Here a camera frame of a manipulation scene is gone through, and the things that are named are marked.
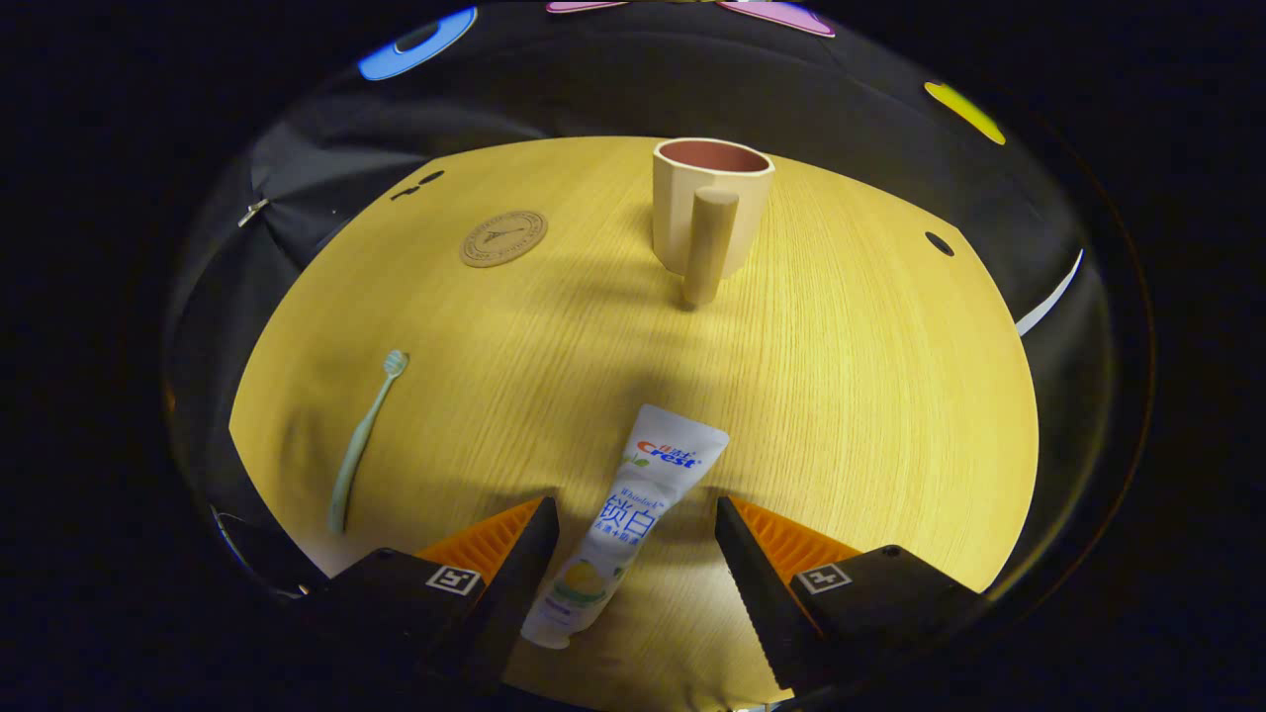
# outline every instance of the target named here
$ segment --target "chinese characters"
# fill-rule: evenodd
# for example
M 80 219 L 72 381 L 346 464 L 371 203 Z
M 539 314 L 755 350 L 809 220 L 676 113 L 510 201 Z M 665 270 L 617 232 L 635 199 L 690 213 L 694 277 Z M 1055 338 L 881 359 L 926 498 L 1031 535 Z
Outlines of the chinese characters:
M 610 535 L 611 538 L 634 546 L 651 532 L 657 518 L 651 514 L 649 508 L 634 511 L 629 499 L 611 495 L 603 505 L 603 512 L 594 522 L 594 528 Z

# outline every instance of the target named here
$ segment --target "toothpaste tube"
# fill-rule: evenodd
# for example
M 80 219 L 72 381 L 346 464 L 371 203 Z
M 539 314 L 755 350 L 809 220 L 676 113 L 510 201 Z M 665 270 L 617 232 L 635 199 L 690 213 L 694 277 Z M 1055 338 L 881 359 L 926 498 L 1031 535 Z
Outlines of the toothpaste tube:
M 523 637 L 558 650 L 571 633 L 592 625 L 656 522 L 708 474 L 728 443 L 729 436 L 717 428 L 642 405 L 603 511 L 537 597 L 519 631 Z

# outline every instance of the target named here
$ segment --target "toothbrush handle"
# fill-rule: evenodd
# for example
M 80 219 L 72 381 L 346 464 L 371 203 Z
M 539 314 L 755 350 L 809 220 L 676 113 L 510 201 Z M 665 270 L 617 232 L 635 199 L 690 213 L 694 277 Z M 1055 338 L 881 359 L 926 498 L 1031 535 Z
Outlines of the toothbrush handle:
M 370 413 L 365 416 L 361 424 L 356 426 L 356 431 L 352 432 L 352 440 L 347 443 L 347 454 L 343 455 L 343 464 L 338 467 L 338 479 L 334 480 L 334 494 L 329 500 L 329 531 L 334 533 L 343 533 L 343 528 L 347 523 L 347 495 L 352 489 L 352 478 L 356 476 L 356 466 L 361 462 L 361 454 L 365 452 L 365 443 L 370 441 L 370 429 L 373 428 L 373 418 L 379 414 L 379 408 L 382 405 L 382 399 L 387 394 L 387 388 L 391 386 L 391 380 L 382 384 L 382 390 L 379 391 L 377 400 L 373 402 L 373 407 L 370 408 Z

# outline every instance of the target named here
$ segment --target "wood grain surface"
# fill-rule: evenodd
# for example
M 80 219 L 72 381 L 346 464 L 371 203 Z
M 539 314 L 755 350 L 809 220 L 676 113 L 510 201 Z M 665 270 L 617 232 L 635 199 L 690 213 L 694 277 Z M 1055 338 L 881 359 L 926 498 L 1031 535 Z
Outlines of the wood grain surface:
M 729 448 L 594 627 L 562 651 L 520 640 L 505 680 L 615 712 L 741 708 L 790 692 L 713 540 L 715 498 L 862 551 L 899 544 L 979 592 L 1028 512 L 1037 410 L 1014 323 L 962 234 L 787 158 L 772 157 L 746 266 L 685 310 L 681 277 L 651 251 L 657 141 L 533 141 L 427 163 L 291 288 L 230 432 L 263 500 L 327 574 L 553 494 L 552 575 L 600 509 L 642 403 L 727 431 Z M 463 265 L 462 239 L 510 210 L 544 215 L 543 241 L 505 265 Z M 347 532 L 333 535 L 338 464 L 392 348 L 410 365 L 361 460 Z

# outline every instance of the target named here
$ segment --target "light green toothbrush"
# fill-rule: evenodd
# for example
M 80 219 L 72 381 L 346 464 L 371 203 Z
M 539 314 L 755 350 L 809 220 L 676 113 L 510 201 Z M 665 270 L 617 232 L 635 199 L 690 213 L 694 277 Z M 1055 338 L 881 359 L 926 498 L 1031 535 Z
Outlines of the light green toothbrush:
M 356 431 L 352 433 L 352 441 L 347 443 L 347 454 L 343 455 L 343 465 L 338 469 L 338 480 L 334 481 L 334 494 L 329 500 L 329 531 L 334 533 L 343 533 L 343 527 L 347 522 L 347 493 L 352 489 L 352 478 L 356 475 L 356 465 L 361 461 L 361 454 L 365 452 L 365 443 L 370 440 L 370 429 L 373 428 L 373 418 L 379 414 L 379 408 L 382 407 L 382 402 L 387 397 L 387 390 L 391 388 L 391 381 L 404 372 L 404 367 L 409 365 L 409 356 L 401 353 L 400 351 L 392 351 L 387 353 L 387 360 L 382 364 L 382 369 L 387 372 L 387 380 L 382 384 L 382 390 L 379 391 L 379 399 L 373 402 L 373 407 L 370 408 L 365 419 L 361 424 L 356 426 Z

